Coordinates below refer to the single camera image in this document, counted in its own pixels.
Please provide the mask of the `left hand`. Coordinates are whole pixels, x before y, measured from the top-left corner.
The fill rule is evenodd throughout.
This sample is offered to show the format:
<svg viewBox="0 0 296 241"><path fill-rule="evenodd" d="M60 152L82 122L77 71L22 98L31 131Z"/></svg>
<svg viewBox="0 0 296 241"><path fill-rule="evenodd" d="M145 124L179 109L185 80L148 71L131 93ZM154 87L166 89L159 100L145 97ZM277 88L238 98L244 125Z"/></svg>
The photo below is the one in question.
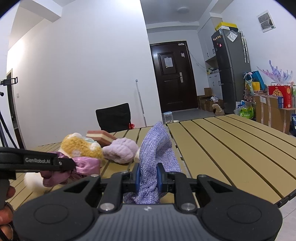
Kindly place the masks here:
<svg viewBox="0 0 296 241"><path fill-rule="evenodd" d="M13 220L13 209L7 203L1 209L1 240L13 240L13 228L10 223Z"/></svg>

